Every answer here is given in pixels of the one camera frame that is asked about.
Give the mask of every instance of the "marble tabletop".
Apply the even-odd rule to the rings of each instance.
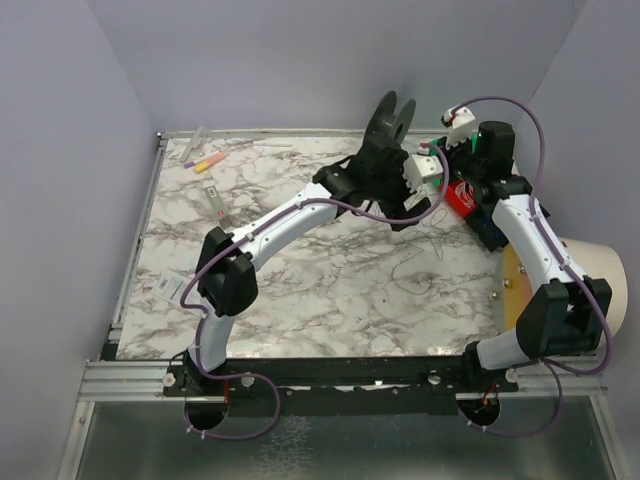
[[[255,146],[255,140],[206,140],[190,158],[217,151],[229,157],[202,174],[180,163],[189,139],[169,141],[118,359],[168,358],[191,343],[197,317],[152,288],[166,270],[193,275],[204,236],[217,225],[204,187],[216,186],[239,227],[290,199],[318,168],[361,144],[359,135],[269,138],[291,147]],[[415,151],[419,141],[425,138],[410,135],[404,148]],[[432,186],[420,192],[436,194]],[[489,299],[496,263],[497,254],[483,249],[448,206],[401,232],[343,215],[294,241],[258,273],[258,299],[238,316],[228,356],[459,353],[497,334]]]

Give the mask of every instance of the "metal frame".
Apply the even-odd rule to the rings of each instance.
[[[230,138],[243,136],[247,138],[269,138],[285,135],[305,136],[352,136],[362,134],[363,130],[311,130],[311,129],[254,129],[254,130],[211,130],[202,133],[204,138]],[[445,130],[411,130],[409,134],[442,135]],[[162,163],[166,153],[168,140],[174,138],[190,138],[193,132],[178,131],[158,133],[160,139],[156,154],[151,180],[147,188],[145,202],[138,221],[136,235],[129,254],[127,270],[123,278],[122,287],[116,308],[114,310],[112,325],[109,330],[107,342],[117,344],[120,340],[124,312],[129,299],[131,281],[135,272],[140,247],[144,240],[144,234],[153,205],[153,198],[158,184]],[[580,368],[594,366],[598,359],[595,355],[582,357],[569,357],[560,359],[566,363]],[[62,463],[58,472],[58,480],[71,480],[77,478],[84,447],[91,428],[94,407],[97,402],[184,402],[185,398],[168,398],[162,394],[164,377],[169,362],[167,360],[150,361],[95,361],[87,362],[84,376],[78,394],[78,403],[73,416],[73,422],[69,431]],[[618,479],[630,479],[628,466],[624,459],[620,440],[609,411],[608,403],[603,393],[606,387],[601,385],[600,377],[576,377],[564,371],[558,372],[562,379],[563,393],[565,396],[588,396],[591,399],[597,423],[604,440],[606,451],[611,462],[614,474]],[[518,371],[518,392],[503,393],[502,397],[533,398],[553,397],[557,395],[557,387],[553,377],[540,365],[534,365]],[[458,394],[456,398],[478,398],[479,394]],[[221,396],[188,397],[189,402],[220,402]]]

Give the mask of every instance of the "gray wall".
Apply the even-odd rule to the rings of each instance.
[[[161,130],[362,128],[390,89],[440,127],[466,97],[529,100],[584,3],[88,1]]]
[[[629,309],[607,372],[610,403],[640,478],[640,3],[592,0],[556,56],[531,107],[548,143],[542,201],[568,237],[614,247]],[[537,138],[520,124],[520,163],[533,172]]]
[[[54,478],[156,138],[83,0],[0,2],[0,477]]]

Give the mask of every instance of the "purple cable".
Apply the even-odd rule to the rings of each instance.
[[[443,180],[442,180],[442,189],[440,190],[440,195],[438,195],[438,198],[435,200],[435,202],[425,212],[423,212],[421,215],[418,215],[417,217],[414,217],[414,218],[408,218],[408,219],[403,219],[403,220],[394,220],[394,219],[390,219],[390,218],[379,217],[377,215],[373,215],[373,214],[371,214],[369,212],[366,212],[364,210],[360,210],[359,208],[356,208],[356,207],[354,207],[352,205],[349,205],[348,203],[344,203],[344,202],[341,202],[339,200],[333,200],[333,199],[330,199],[330,198],[309,198],[307,200],[303,200],[302,202],[300,202],[300,207],[298,207],[297,205],[292,205],[291,207],[286,208],[282,212],[274,215],[269,220],[267,220],[265,223],[263,223],[262,225],[256,227],[251,232],[250,236],[255,237],[256,235],[258,235],[262,231],[264,231],[266,228],[268,228],[269,226],[273,225],[274,223],[276,223],[280,219],[286,217],[290,213],[292,213],[292,212],[294,212],[296,210],[299,210],[300,208],[304,208],[306,206],[313,205],[313,204],[335,205],[337,207],[340,207],[340,208],[343,208],[345,210],[348,210],[348,211],[351,211],[353,213],[356,213],[356,214],[358,214],[358,216],[370,218],[371,220],[376,220],[378,222],[388,223],[388,224],[391,224],[391,225],[407,225],[407,224],[411,224],[411,223],[420,222],[422,219],[424,219],[428,215],[431,215],[436,210],[436,208],[438,208],[440,206],[440,204],[444,200],[444,196],[445,196],[445,194],[447,192],[447,187],[449,185],[449,165],[447,164],[447,158],[445,157],[444,153],[442,152],[442,150],[437,145],[427,144],[427,146],[430,147],[430,148],[433,148],[436,151],[436,153],[438,154],[438,158],[440,159],[440,163],[442,164],[442,169],[443,169]],[[224,257],[229,255],[231,252],[233,252],[238,247],[240,247],[241,245],[245,244],[248,241],[249,241],[248,236],[245,236],[245,237],[239,239],[237,242],[233,243],[232,245],[229,245],[227,248],[222,250],[218,255],[216,255],[211,260],[209,260],[198,272],[196,272],[195,276],[187,284],[187,287],[185,288],[184,292],[182,292],[182,295],[180,296],[180,306],[182,308],[185,308],[185,309],[188,309],[188,310],[200,310],[203,313],[203,316],[200,319],[200,321],[198,322],[198,326],[196,328],[196,335],[195,335],[196,338],[195,338],[195,342],[194,342],[194,348],[195,348],[195,351],[196,351],[195,363],[196,363],[196,366],[198,367],[198,370],[202,374],[202,376],[204,376],[206,378],[209,378],[211,380],[217,380],[217,381],[236,380],[236,379],[243,378],[243,377],[258,378],[258,379],[264,381],[265,383],[267,383],[269,385],[269,387],[273,390],[273,393],[274,393],[274,395],[276,397],[275,411],[274,411],[273,416],[271,417],[271,419],[267,423],[267,425],[265,425],[260,430],[257,430],[255,432],[248,433],[248,434],[245,434],[245,435],[224,435],[224,434],[220,434],[220,433],[213,433],[213,432],[210,432],[210,431],[207,431],[207,430],[198,430],[197,428],[195,428],[191,424],[191,421],[189,419],[189,414],[187,413],[187,411],[185,409],[185,417],[184,417],[184,419],[185,419],[185,423],[189,427],[188,431],[194,431],[196,433],[199,433],[200,435],[204,435],[204,436],[207,436],[207,437],[210,437],[210,438],[216,438],[216,439],[219,439],[219,440],[249,440],[249,439],[252,439],[252,438],[259,437],[260,435],[262,435],[262,434],[268,432],[269,430],[271,430],[275,426],[275,424],[278,422],[278,418],[280,416],[280,407],[281,407],[280,394],[278,392],[278,387],[273,383],[273,381],[270,378],[268,378],[268,377],[266,377],[264,375],[261,375],[259,373],[235,373],[235,374],[231,374],[231,375],[212,375],[209,372],[207,372],[207,370],[204,368],[204,365],[202,364],[202,358],[200,356],[200,341],[201,341],[201,337],[202,337],[202,329],[204,328],[204,322],[206,321],[206,319],[207,319],[207,317],[208,317],[210,312],[207,309],[207,307],[205,307],[204,305],[200,305],[200,304],[196,304],[196,303],[186,303],[187,302],[187,297],[189,296],[189,293],[191,292],[191,290],[193,290],[193,287],[195,287],[195,285],[211,269],[211,267],[213,267],[216,263],[218,263]]]
[[[462,102],[460,105],[453,108],[452,113],[455,113],[462,107],[467,107],[473,103],[482,102],[485,100],[500,100],[503,102],[508,102],[513,105],[516,105],[517,107],[521,108],[529,116],[529,118],[531,118],[531,120],[533,121],[533,124],[536,127],[536,130],[538,131],[538,138],[540,139],[540,156],[538,159],[538,169],[536,170],[536,177],[533,181],[533,188],[531,190],[531,195],[529,198],[529,210],[532,213],[537,212],[538,209],[536,208],[536,200],[538,198],[538,191],[540,190],[540,184],[542,183],[542,172],[544,170],[544,160],[545,160],[545,151],[546,151],[546,144],[544,140],[544,132],[542,131],[542,125],[540,124],[538,117],[536,117],[533,111],[531,111],[531,109],[528,106],[526,106],[524,103],[509,97],[502,97],[497,95],[472,98],[471,100]],[[538,229],[538,232],[540,232],[540,235],[544,239],[545,243],[551,250],[551,253],[553,254],[553,256],[556,257],[556,260],[560,262],[561,265],[564,264],[564,257],[562,253],[551,240],[551,236],[549,235],[549,233],[547,232],[547,229],[542,224],[542,221],[540,220],[540,218],[533,217],[533,223]],[[596,316],[598,317],[598,321],[602,326],[602,332],[604,333],[604,338],[606,341],[604,358],[602,359],[602,362],[597,367],[594,367],[589,370],[581,370],[578,368],[573,368],[551,359],[545,359],[545,361],[550,363],[551,365],[554,365],[555,367],[561,368],[575,375],[597,375],[599,373],[602,373],[607,368],[607,366],[609,365],[609,362],[611,361],[611,357],[613,356],[613,337],[611,335],[611,329],[607,324],[607,319],[604,315],[604,312],[600,308],[598,301],[593,296],[593,294],[591,293],[587,285],[584,283],[584,281],[569,265],[564,265],[562,268],[564,268],[564,270],[571,277],[571,279],[574,282],[576,282],[578,287],[580,287],[580,290],[585,295],[585,297],[591,304],[591,307],[593,308],[594,312],[596,313]]]
[[[560,383],[560,377],[558,376],[557,372],[553,369],[553,367],[551,367],[551,365],[549,365],[548,361],[543,360],[542,363],[544,364],[545,367],[549,369],[549,371],[553,375],[554,380],[556,381],[556,385],[558,386],[558,404],[556,406],[556,410],[553,413],[553,416],[551,417],[551,419],[547,423],[545,423],[543,426],[536,428],[535,430],[530,430],[528,432],[508,432],[505,430],[498,430],[495,428],[482,427],[477,423],[473,423],[459,408],[458,408],[458,413],[462,416],[462,418],[464,418],[467,421],[467,425],[470,426],[471,428],[479,430],[483,433],[488,433],[490,435],[496,435],[498,437],[524,438],[524,437],[533,437],[534,435],[538,435],[540,433],[546,432],[547,430],[549,430],[551,427],[554,426],[554,424],[560,417],[560,411],[562,410],[562,400],[564,398],[564,395],[562,393],[562,384]]]

